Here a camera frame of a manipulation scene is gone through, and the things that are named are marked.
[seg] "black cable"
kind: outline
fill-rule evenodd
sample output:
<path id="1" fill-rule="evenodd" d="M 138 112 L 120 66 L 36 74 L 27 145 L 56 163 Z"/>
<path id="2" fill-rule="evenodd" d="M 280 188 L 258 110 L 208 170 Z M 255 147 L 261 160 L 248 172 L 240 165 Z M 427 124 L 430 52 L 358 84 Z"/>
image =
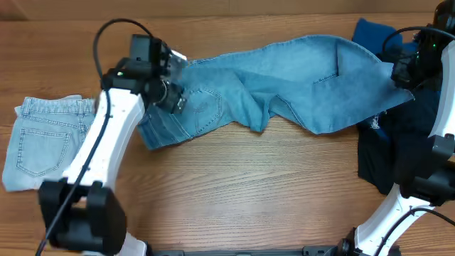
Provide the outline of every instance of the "black cable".
<path id="1" fill-rule="evenodd" d="M 398 228 L 398 226 L 404 221 L 406 220 L 407 217 L 409 217 L 410 215 L 414 215 L 416 212 L 420 212 L 420 211 L 424 211 L 424 212 L 427 212 L 427 213 L 431 213 L 433 215 L 436 215 L 438 217 L 440 217 L 441 219 L 445 220 L 446 222 L 452 224 L 453 226 L 455 226 L 455 221 L 449 219 L 448 217 L 442 215 L 441 213 L 438 213 L 436 212 L 435 210 L 430 210 L 430 209 L 426 209 L 426 208 L 421 208 L 421 207 L 418 207 L 418 208 L 414 208 L 410 211 L 408 211 L 406 214 L 404 214 L 391 228 L 390 230 L 387 232 L 387 234 L 385 235 L 385 237 L 382 239 L 380 245 L 379 245 L 379 248 L 378 250 L 376 250 L 376 253 L 375 253 L 375 256 L 379 256 L 382 248 L 384 247 L 385 243 L 387 242 L 387 240 L 389 239 L 389 237 L 391 236 L 391 234 L 393 233 L 393 231 L 395 231 L 396 228 Z"/>
<path id="2" fill-rule="evenodd" d="M 443 36 L 447 36 L 449 38 L 451 38 L 452 40 L 455 40 L 455 36 L 446 32 L 446 31 L 442 31 L 438 28 L 432 28 L 432 27 L 423 27 L 423 26 L 413 26 L 413 27 L 407 27 L 407 28 L 402 28 L 402 29 L 399 29 L 393 33 L 391 33 L 385 40 L 384 40 L 384 43 L 382 43 L 382 53 L 385 53 L 385 46 L 387 45 L 387 42 L 394 36 L 400 34 L 400 33 L 403 33 L 403 32 L 406 32 L 406 31 L 430 31 L 430 32 L 435 32 L 435 33 L 439 33 L 439 34 L 442 34 Z"/>
<path id="3" fill-rule="evenodd" d="M 93 60 L 95 61 L 95 67 L 97 68 L 98 75 L 101 80 L 101 88 L 105 91 L 106 94 L 106 102 L 107 102 L 107 108 L 106 108 L 106 115 L 105 115 L 105 120 L 101 126 L 100 133 L 98 134 L 97 139 L 95 140 L 95 143 L 93 144 L 92 149 L 90 150 L 90 153 L 85 160 L 84 165 L 82 166 L 79 175 L 76 178 L 76 181 L 74 182 L 73 186 L 70 189 L 70 192 L 66 196 L 65 200 L 63 201 L 62 205 L 59 207 L 57 213 L 55 214 L 54 219 L 52 219 L 52 222 L 49 225 L 49 228 L 46 230 L 45 237 L 44 239 L 40 242 L 40 245 L 38 246 L 38 249 L 36 250 L 36 256 L 40 256 L 41 253 L 44 250 L 44 247 L 46 246 L 47 240 L 49 237 L 52 235 L 53 230 L 55 229 L 55 226 L 57 225 L 57 222 L 60 220 L 62 217 L 62 214 L 65 210 L 67 210 L 68 206 L 70 205 L 70 202 L 73 200 L 74 193 L 76 191 L 76 188 L 79 186 L 85 172 L 88 170 L 88 166 L 90 162 L 92 161 L 93 155 L 95 154 L 98 145 L 101 142 L 101 138 L 105 133 L 107 123 L 109 122 L 109 117 L 111 115 L 111 99 L 109 96 L 109 90 L 108 88 L 105 87 L 105 84 L 102 82 L 102 69 L 101 69 L 101 64 L 100 64 L 100 59 L 98 58 L 98 41 L 100 40 L 100 36 L 102 32 L 110 25 L 114 23 L 119 23 L 119 22 L 126 22 L 126 23 L 133 23 L 134 25 L 142 28 L 150 37 L 153 37 L 150 31 L 144 27 L 142 24 L 140 24 L 137 21 L 133 21 L 131 19 L 127 18 L 115 18 L 111 21 L 106 22 L 97 32 L 95 35 L 95 39 L 93 41 Z"/>

